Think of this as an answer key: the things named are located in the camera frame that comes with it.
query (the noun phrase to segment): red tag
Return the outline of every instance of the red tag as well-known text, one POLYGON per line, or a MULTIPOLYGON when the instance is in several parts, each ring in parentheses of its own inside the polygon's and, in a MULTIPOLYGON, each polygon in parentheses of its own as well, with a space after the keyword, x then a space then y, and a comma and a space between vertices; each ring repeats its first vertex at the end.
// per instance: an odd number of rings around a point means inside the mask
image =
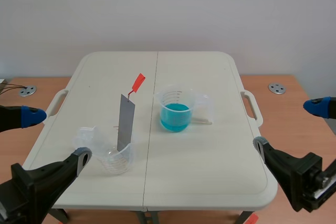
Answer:
POLYGON ((246 221, 246 224, 255 224, 259 217, 256 214, 252 214, 250 218, 246 221))
POLYGON ((139 89, 139 87, 141 86, 141 84, 143 83, 143 81, 146 79, 145 76, 143 76, 143 74, 139 74, 139 76, 137 77, 137 79, 135 80, 132 90, 136 93, 137 90, 139 89))

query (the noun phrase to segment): wooden desk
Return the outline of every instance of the wooden desk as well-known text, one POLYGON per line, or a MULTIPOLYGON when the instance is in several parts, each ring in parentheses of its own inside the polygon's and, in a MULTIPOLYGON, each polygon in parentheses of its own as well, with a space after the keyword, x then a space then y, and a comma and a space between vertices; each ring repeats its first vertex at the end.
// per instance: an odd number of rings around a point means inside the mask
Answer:
MULTIPOLYGON (((37 86, 37 92, 21 98, 18 90, 0 95, 0 104, 27 105, 46 110, 58 90, 63 89, 69 78, 16 78, 11 83, 37 86)), ((308 96, 293 76, 242 76, 246 90, 251 91, 258 102, 264 117, 260 128, 274 148, 278 148, 297 157, 314 152, 323 157, 324 168, 336 157, 336 137, 323 119, 309 115, 303 108, 308 96), (287 87, 283 95, 271 93, 267 86, 271 82, 280 82, 287 87)), ((16 129, 1 133, 0 183, 10 179, 10 165, 23 164, 26 156, 37 139, 43 125, 27 129, 16 129)), ((313 224, 335 223, 336 196, 331 197, 319 210, 311 214, 304 210, 296 213, 290 207, 281 188, 277 197, 266 209, 257 212, 258 224, 313 224)), ((134 213, 107 210, 69 210, 71 223, 138 223, 134 213)), ((161 224, 231 224, 239 212, 236 211, 166 211, 160 213, 161 224)), ((45 224, 58 222, 48 216, 45 224)))

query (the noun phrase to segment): table leg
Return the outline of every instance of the table leg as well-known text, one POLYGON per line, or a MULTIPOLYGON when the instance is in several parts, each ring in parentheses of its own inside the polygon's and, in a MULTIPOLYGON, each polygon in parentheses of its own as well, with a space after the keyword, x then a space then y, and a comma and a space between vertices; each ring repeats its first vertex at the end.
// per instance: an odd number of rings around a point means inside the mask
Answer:
POLYGON ((243 211, 236 220, 235 224, 243 224, 248 219, 248 217, 251 216, 251 214, 253 214, 253 212, 243 211))
POLYGON ((62 224, 66 224, 69 221, 69 217, 64 209, 51 208, 49 210, 49 214, 60 221, 62 224))
POLYGON ((153 224, 160 224, 158 215, 159 211, 149 211, 149 213, 151 214, 153 224))
POLYGON ((136 213, 136 216, 138 217, 140 224, 147 224, 147 218, 144 212, 142 211, 134 211, 134 212, 136 213))

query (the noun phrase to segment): clear plastic container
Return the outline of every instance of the clear plastic container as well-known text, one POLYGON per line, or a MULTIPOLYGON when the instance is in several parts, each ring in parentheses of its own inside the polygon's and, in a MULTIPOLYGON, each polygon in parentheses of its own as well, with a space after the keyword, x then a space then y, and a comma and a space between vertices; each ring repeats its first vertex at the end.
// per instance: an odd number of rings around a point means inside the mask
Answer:
POLYGON ((161 124, 168 130, 179 132, 187 128, 198 111, 198 123, 212 124, 213 103, 205 94, 196 94, 192 89, 178 85, 168 86, 156 94, 160 102, 161 124))
POLYGON ((128 144, 122 151, 104 137, 97 127, 79 129, 72 140, 75 148, 87 147, 92 156, 100 161, 102 166, 111 174, 121 174, 129 170, 134 161, 133 144, 128 144))

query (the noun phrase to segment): white wall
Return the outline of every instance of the white wall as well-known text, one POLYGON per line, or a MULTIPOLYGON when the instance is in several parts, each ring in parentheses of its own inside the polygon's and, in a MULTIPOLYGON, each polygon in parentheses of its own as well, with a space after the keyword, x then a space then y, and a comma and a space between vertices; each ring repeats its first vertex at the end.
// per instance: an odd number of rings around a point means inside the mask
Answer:
POLYGON ((0 0, 0 75, 69 76, 93 51, 217 50, 336 95, 336 0, 0 0))

